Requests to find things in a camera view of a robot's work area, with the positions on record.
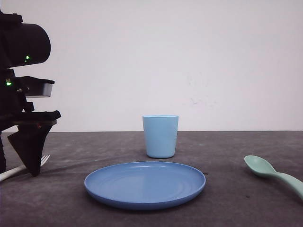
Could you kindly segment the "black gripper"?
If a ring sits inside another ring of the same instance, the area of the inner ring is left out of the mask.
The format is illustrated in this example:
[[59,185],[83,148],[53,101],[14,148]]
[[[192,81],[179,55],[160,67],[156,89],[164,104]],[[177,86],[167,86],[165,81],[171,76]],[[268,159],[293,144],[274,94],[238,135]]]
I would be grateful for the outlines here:
[[9,135],[8,140],[29,173],[36,177],[40,174],[46,136],[61,114],[36,112],[18,86],[13,69],[0,71],[0,130],[18,125],[18,131]]

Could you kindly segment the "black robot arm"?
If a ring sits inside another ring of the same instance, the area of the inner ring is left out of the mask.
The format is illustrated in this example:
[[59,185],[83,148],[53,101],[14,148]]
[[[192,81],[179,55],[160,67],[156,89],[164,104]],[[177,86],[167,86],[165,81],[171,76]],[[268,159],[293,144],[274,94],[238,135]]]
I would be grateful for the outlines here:
[[35,112],[34,104],[27,98],[50,97],[54,81],[16,77],[13,69],[43,63],[50,51],[50,39],[42,27],[23,23],[22,16],[16,13],[0,14],[0,130],[17,126],[18,131],[9,135],[8,140],[23,163],[7,170],[2,150],[2,181],[23,170],[37,176],[49,158],[42,155],[45,139],[61,114],[59,111]]

